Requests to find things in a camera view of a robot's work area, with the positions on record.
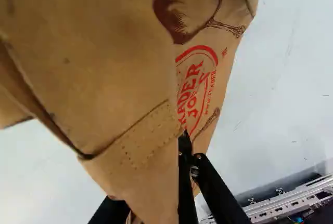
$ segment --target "white surface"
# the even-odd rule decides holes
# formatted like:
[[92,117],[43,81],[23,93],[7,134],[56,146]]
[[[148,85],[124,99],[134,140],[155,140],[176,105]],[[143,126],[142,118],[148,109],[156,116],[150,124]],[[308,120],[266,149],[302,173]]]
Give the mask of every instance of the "white surface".
[[[332,2],[260,0],[208,151],[234,194],[333,157]],[[0,223],[83,224],[104,198],[37,121],[0,131],[0,159]]]
[[85,224],[104,197],[37,120],[0,130],[1,224]]

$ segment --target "paper bag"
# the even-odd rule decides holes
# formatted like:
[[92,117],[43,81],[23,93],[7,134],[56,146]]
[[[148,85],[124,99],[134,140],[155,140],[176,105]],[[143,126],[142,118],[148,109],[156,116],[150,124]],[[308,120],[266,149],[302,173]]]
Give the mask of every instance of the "paper bag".
[[144,223],[177,223],[177,137],[206,152],[256,4],[3,0],[2,92]]

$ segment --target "black clamp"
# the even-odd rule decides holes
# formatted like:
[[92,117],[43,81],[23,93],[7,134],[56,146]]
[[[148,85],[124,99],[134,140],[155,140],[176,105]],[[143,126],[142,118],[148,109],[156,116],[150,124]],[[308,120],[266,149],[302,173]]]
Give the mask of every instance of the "black clamp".
[[199,186],[217,224],[251,224],[250,219],[203,153],[193,155],[185,130],[178,137],[179,224],[198,224],[191,180]]

